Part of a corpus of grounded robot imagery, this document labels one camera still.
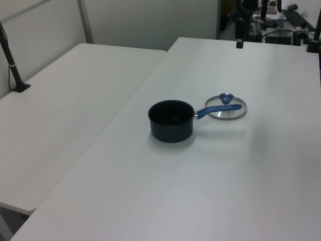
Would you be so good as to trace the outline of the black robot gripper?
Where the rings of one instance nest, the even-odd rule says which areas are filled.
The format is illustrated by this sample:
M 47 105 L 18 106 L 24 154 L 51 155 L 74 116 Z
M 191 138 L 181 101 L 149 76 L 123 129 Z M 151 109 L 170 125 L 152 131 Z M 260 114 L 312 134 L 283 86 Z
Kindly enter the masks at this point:
M 245 20 L 242 18 L 238 18 L 235 22 L 235 38 L 237 39 L 236 48 L 243 49 L 244 32 L 245 32 Z

